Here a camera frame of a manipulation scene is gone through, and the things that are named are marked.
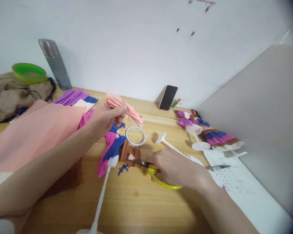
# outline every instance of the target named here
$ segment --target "yellow scissors handle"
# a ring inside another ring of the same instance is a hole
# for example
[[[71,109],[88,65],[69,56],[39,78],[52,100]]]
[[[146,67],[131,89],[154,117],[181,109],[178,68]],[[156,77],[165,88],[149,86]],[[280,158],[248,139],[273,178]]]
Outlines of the yellow scissors handle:
[[[160,172],[159,169],[155,169],[155,168],[150,168],[148,169],[148,173],[150,174],[150,176],[160,185],[162,185],[163,187],[167,188],[167,189],[181,189],[182,186],[176,186],[176,185],[169,185],[163,181],[160,181],[154,174],[153,172]]]

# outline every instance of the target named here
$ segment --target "scissor blade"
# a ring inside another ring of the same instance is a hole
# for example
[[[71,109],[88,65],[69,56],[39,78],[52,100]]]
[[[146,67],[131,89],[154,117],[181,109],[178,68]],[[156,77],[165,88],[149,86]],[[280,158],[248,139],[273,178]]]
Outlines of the scissor blade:
[[[138,161],[134,161],[134,160],[129,160],[129,159],[126,159],[127,161],[130,161],[130,162],[133,162],[135,164],[138,164],[140,166],[143,166],[145,168],[149,168],[149,163],[148,162],[138,162]]]

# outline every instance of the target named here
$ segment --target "purple crepe paper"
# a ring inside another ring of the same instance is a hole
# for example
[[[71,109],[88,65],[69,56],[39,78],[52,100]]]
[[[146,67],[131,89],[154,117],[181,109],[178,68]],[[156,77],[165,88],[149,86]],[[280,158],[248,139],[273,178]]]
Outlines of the purple crepe paper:
[[[76,91],[67,90],[62,97],[55,100],[53,103],[62,104],[64,106],[73,106],[79,99],[84,100],[88,96],[89,94],[84,93],[82,89],[77,89]]]
[[[181,118],[177,118],[178,120],[180,120],[179,125],[185,127],[185,126],[192,126],[193,124],[196,124],[191,119],[186,119],[185,118],[185,112],[186,111],[184,111],[184,110],[178,111],[178,115],[181,117]]]

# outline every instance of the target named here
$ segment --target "scissors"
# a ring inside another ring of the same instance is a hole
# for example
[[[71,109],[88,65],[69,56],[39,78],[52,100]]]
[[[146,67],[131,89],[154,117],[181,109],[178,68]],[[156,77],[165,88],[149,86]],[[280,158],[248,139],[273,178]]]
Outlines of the scissors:
[[[176,186],[176,185],[169,185],[169,184],[167,184],[167,183],[165,183],[165,182],[163,182],[163,181],[160,181],[155,175],[154,175],[154,173],[156,173],[156,172],[160,172],[160,169],[157,169],[157,168],[151,168],[151,167],[149,167],[149,165],[151,164],[151,163],[149,163],[149,162],[137,162],[137,161],[134,161],[134,160],[129,160],[129,159],[127,159],[128,161],[131,161],[131,162],[133,162],[133,163],[136,163],[136,164],[138,164],[138,165],[140,165],[140,166],[142,166],[142,167],[145,167],[145,168],[147,168],[147,171],[148,171],[148,173],[150,174],[150,176],[157,182],[157,183],[159,183],[160,185],[162,185],[163,187],[165,187],[165,188],[167,188],[167,189],[181,189],[182,188],[182,186]]]

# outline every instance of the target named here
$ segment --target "white round base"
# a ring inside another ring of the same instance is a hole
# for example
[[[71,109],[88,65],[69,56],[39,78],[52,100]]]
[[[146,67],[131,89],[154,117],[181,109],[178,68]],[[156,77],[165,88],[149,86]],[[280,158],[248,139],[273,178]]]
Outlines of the white round base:
[[[192,144],[192,149],[198,151],[208,150],[210,147],[210,144],[206,142],[195,142]]]
[[[158,138],[157,138],[157,140],[156,140],[156,144],[159,144],[159,143],[161,143],[162,142],[162,140],[165,138],[165,136],[166,136],[166,133],[162,133]]]

